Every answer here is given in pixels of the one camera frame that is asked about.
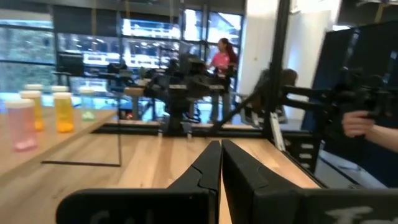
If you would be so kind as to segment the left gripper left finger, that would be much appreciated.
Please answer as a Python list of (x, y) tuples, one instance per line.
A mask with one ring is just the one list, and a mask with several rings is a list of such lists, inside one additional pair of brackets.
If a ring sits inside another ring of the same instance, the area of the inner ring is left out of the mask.
[(65, 197), (56, 224), (219, 224), (221, 145), (212, 141), (166, 189), (85, 189)]

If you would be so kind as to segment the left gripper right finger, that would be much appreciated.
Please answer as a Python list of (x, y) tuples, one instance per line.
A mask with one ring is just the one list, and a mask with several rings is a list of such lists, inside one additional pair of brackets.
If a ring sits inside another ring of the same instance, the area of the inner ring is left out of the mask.
[(233, 224), (398, 224), (398, 190), (302, 189), (232, 141), (222, 148)]

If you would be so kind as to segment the small orange medicine bottle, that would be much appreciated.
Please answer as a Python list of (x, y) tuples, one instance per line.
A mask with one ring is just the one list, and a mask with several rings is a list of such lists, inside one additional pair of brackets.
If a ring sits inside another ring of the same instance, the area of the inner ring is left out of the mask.
[(34, 102), (34, 123), (37, 131), (44, 129), (44, 120), (42, 116), (42, 93), (39, 90), (23, 90), (19, 92), (23, 99), (30, 99)]
[(56, 92), (53, 94), (55, 107), (56, 129), (59, 133), (69, 133), (74, 130), (72, 94)]

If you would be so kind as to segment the pink medicine bottle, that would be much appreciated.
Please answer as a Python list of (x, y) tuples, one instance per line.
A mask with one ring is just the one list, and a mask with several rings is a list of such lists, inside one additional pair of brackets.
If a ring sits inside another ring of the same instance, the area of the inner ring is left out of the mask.
[(37, 135), (33, 100), (10, 100), (6, 101), (5, 105), (13, 149), (17, 152), (36, 149)]

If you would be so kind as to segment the person's forearm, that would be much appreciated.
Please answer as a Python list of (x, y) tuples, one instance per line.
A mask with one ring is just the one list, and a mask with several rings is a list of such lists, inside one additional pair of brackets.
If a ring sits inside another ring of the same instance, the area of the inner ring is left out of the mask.
[(374, 125), (366, 133), (366, 139), (390, 151), (398, 153), (398, 129)]

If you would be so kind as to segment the person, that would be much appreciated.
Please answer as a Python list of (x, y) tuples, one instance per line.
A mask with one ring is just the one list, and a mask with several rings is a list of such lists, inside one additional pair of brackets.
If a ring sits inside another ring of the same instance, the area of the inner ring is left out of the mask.
[(218, 53), (214, 55), (208, 68), (214, 68), (217, 75), (224, 75), (222, 78), (224, 90), (222, 93), (213, 92), (211, 95), (211, 113), (208, 123), (212, 124), (218, 120), (218, 106), (219, 97), (222, 97), (222, 114), (225, 118), (231, 109), (231, 96), (230, 96), (230, 84), (231, 77), (234, 74), (238, 64), (238, 57), (233, 50), (233, 45), (227, 38), (221, 38), (218, 41)]
[[(312, 87), (333, 88), (342, 81), (343, 68), (358, 69), (369, 86), (398, 93), (398, 21), (327, 32)], [(391, 113), (377, 123), (398, 128), (398, 98)], [(398, 154), (340, 134), (335, 134), (325, 149), (359, 165), (387, 187), (398, 187)]]

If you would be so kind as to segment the wooden workbench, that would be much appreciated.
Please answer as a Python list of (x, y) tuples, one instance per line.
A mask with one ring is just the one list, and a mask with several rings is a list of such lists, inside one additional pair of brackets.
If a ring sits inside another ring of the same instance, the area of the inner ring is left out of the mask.
[(144, 96), (144, 89), (141, 87), (126, 87), (124, 94), (132, 98), (132, 119), (141, 120), (141, 106), (139, 99)]

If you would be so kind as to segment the silver aluminium extrusion bar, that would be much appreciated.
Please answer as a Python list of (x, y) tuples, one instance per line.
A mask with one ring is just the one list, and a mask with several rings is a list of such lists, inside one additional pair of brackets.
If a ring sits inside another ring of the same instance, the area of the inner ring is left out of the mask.
[(285, 143), (284, 138), (282, 136), (280, 126), (279, 126), (279, 118), (276, 113), (270, 112), (270, 124), (274, 137), (274, 145), (278, 148), (279, 151), (285, 151)]

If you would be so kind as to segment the brown jacket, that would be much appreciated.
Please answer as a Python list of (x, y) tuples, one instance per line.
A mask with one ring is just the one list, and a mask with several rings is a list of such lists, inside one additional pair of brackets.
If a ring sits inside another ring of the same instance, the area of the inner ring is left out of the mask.
[[(295, 70), (286, 68), (282, 70), (280, 75), (280, 86), (291, 85), (295, 86), (297, 81), (298, 73)], [(259, 90), (259, 95), (253, 98), (251, 105), (255, 110), (261, 109), (267, 99), (267, 93), (271, 87), (270, 73), (268, 69), (261, 72), (260, 77), (254, 87), (254, 91)]]

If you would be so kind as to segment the person's hand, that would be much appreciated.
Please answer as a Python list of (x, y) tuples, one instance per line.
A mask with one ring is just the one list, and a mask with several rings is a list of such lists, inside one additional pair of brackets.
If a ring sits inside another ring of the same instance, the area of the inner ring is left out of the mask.
[(352, 111), (343, 115), (342, 128), (349, 138), (367, 136), (372, 130), (375, 120), (368, 117), (368, 111)]

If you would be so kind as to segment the black monitor on stand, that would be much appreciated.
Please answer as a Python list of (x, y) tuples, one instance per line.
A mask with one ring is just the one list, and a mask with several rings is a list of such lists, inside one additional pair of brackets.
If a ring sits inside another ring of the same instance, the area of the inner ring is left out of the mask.
[(57, 71), (74, 76), (84, 75), (84, 56), (81, 53), (59, 52), (57, 55)]

